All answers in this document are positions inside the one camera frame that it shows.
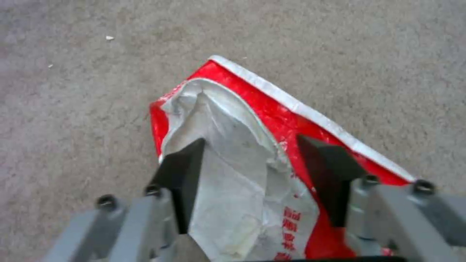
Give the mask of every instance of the bolt head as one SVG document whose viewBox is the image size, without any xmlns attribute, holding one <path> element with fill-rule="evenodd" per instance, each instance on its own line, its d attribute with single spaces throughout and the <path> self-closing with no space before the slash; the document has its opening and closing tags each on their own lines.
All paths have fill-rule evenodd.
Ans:
<svg viewBox="0 0 466 262">
<path fill-rule="evenodd" d="M 112 194 L 107 194 L 99 197 L 96 201 L 96 208 L 111 212 L 117 207 L 117 200 Z"/>
</svg>

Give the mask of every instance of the gray carpet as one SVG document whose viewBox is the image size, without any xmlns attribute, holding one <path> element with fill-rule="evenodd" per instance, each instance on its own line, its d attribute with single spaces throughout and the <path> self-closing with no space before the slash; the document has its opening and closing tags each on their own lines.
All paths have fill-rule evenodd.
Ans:
<svg viewBox="0 0 466 262">
<path fill-rule="evenodd" d="M 40 259 L 104 193 L 139 196 L 157 166 L 149 103 L 212 54 L 466 196 L 464 0 L 0 7 L 1 261 Z"/>
</svg>

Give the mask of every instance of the screw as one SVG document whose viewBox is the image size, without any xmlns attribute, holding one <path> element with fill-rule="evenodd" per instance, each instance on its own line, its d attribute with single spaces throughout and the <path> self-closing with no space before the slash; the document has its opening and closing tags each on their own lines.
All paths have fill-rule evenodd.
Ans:
<svg viewBox="0 0 466 262">
<path fill-rule="evenodd" d="M 112 212 L 113 210 L 115 210 L 116 207 L 117 207 L 117 200 L 111 194 L 103 195 L 99 197 L 96 201 L 97 209 L 101 209 L 107 212 Z"/>
<path fill-rule="evenodd" d="M 160 186 L 157 184 L 148 185 L 145 190 L 146 196 L 160 197 L 162 195 Z"/>
<path fill-rule="evenodd" d="M 413 193 L 423 194 L 423 195 L 432 195 L 435 194 L 435 186 L 433 183 L 419 179 L 416 180 L 413 184 Z"/>
<path fill-rule="evenodd" d="M 365 187 L 375 186 L 375 185 L 378 185 L 379 183 L 380 183 L 380 180 L 375 175 L 366 175 L 363 178 L 363 186 Z"/>
</svg>

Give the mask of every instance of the gray metal frame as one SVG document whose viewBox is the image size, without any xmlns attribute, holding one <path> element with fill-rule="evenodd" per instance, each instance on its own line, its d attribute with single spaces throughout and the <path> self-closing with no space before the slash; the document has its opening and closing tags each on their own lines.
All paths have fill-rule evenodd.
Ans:
<svg viewBox="0 0 466 262">
<path fill-rule="evenodd" d="M 171 192 L 160 189 L 132 202 L 85 212 L 71 220 L 45 258 L 46 262 L 172 261 L 178 235 Z"/>
<path fill-rule="evenodd" d="M 385 247 L 410 262 L 458 260 L 445 240 L 466 241 L 464 198 L 437 195 L 431 184 L 398 187 L 365 179 L 351 183 L 346 222 L 346 243 L 358 255 L 380 255 Z"/>
</svg>

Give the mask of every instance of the plastic bag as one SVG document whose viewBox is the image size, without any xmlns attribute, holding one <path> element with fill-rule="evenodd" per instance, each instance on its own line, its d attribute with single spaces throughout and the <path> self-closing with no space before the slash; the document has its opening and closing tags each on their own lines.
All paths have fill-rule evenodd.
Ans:
<svg viewBox="0 0 466 262">
<path fill-rule="evenodd" d="M 348 257 L 319 207 L 296 134 L 341 145 L 383 183 L 413 177 L 336 123 L 219 56 L 151 105 L 159 161 L 203 137 L 189 234 L 212 261 Z"/>
</svg>

